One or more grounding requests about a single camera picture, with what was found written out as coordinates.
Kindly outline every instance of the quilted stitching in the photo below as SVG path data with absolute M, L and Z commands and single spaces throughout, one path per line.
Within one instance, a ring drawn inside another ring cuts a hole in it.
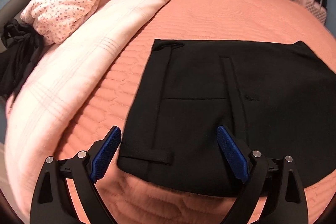
M 238 39 L 294 43 L 303 40 L 336 71 L 336 41 L 307 10 L 289 0 L 171 0 L 133 37 L 75 115 L 58 145 L 69 158 L 102 139 L 112 125 L 122 130 L 155 38 Z M 167 190 L 126 174 L 113 158 L 96 184 L 120 224 L 219 223 L 234 199 Z M 70 192 L 81 221 L 89 223 L 72 183 Z M 305 189 L 313 223 L 336 192 L 336 172 Z M 250 223 L 264 205 L 259 200 Z

